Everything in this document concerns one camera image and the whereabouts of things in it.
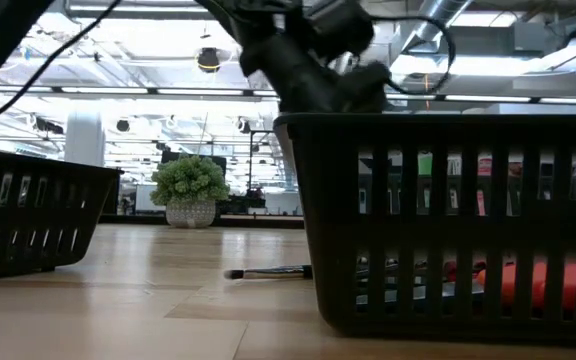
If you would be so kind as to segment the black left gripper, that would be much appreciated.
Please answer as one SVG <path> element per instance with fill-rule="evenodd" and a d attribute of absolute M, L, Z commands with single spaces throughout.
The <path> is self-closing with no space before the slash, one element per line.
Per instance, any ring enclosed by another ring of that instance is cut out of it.
<path fill-rule="evenodd" d="M 315 52 L 306 20 L 313 6 L 303 0 L 207 0 L 209 13 L 242 47 L 244 75 L 262 72 L 282 112 L 381 112 L 389 70 L 379 62 L 343 74 L 330 68 L 330 62 L 351 53 L 326 58 Z"/>

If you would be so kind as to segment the black slotted plastic basket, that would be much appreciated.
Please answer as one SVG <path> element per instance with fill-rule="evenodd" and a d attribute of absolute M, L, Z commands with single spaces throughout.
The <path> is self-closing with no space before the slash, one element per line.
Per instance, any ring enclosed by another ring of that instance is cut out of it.
<path fill-rule="evenodd" d="M 576 115 L 289 114 L 275 123 L 294 159 L 323 319 L 347 335 L 576 345 L 562 318 L 576 262 Z M 418 154 L 433 154 L 432 174 Z M 492 159 L 477 211 L 479 159 Z M 458 263 L 457 280 L 443 266 Z M 486 267 L 483 313 L 472 267 Z M 543 317 L 534 264 L 547 264 Z M 502 269 L 516 265 L 510 317 Z"/>
<path fill-rule="evenodd" d="M 0 152 L 0 277 L 82 260 L 119 176 L 116 169 Z"/>

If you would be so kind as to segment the thick black paintbrush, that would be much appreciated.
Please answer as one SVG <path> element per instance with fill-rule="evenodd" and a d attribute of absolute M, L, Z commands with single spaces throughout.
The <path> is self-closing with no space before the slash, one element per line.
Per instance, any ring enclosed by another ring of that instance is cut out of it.
<path fill-rule="evenodd" d="M 268 280 L 268 279 L 313 279 L 313 270 L 311 265 L 282 266 L 263 269 L 234 269 L 226 270 L 224 278 L 228 280 L 251 279 L 251 280 Z"/>

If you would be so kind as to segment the pink paint bottle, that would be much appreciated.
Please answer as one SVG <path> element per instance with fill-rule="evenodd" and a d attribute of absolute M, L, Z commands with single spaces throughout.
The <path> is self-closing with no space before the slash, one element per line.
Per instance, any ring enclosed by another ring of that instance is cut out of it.
<path fill-rule="evenodd" d="M 487 216 L 490 208 L 492 159 L 479 159 L 477 170 L 477 211 L 479 216 Z"/>

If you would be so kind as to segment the orange handled paint tool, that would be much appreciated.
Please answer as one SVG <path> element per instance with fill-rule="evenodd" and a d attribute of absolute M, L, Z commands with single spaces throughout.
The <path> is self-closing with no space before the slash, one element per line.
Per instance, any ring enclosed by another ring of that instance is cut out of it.
<path fill-rule="evenodd" d="M 532 275 L 531 316 L 535 319 L 543 317 L 546 294 L 547 264 L 534 264 Z M 502 269 L 501 307 L 504 317 L 512 315 L 515 300 L 516 265 L 507 263 Z M 485 300 L 486 270 L 474 273 L 472 285 L 472 309 L 477 315 L 483 313 Z M 562 294 L 562 318 L 571 321 L 576 311 L 576 262 L 564 266 Z"/>

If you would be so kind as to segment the green potted plant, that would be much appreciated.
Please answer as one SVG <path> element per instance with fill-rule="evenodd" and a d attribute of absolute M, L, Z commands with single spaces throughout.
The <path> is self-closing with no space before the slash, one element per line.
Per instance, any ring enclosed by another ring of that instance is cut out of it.
<path fill-rule="evenodd" d="M 169 225 L 177 228 L 207 228 L 217 212 L 217 202 L 228 198 L 224 171 L 212 159 L 184 155 L 160 164 L 152 175 L 156 188 L 150 198 L 165 208 Z"/>

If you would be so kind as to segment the white column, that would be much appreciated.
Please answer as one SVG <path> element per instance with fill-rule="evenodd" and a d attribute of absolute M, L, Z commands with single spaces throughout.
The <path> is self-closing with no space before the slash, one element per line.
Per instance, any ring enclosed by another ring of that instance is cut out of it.
<path fill-rule="evenodd" d="M 64 160 L 70 163 L 104 166 L 106 135 L 99 111 L 76 110 L 68 114 Z"/>

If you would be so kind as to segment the black aluminium table frame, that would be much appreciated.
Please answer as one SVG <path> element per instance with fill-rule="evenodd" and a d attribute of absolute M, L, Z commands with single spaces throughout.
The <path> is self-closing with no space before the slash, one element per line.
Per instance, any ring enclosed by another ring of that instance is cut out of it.
<path fill-rule="evenodd" d="M 167 225 L 164 216 L 125 216 L 104 214 L 99 218 L 99 224 L 122 224 L 122 225 Z M 259 228 L 259 229 L 304 229 L 302 218 L 290 218 L 287 216 L 243 216 L 232 215 L 216 218 L 214 227 L 226 228 Z"/>

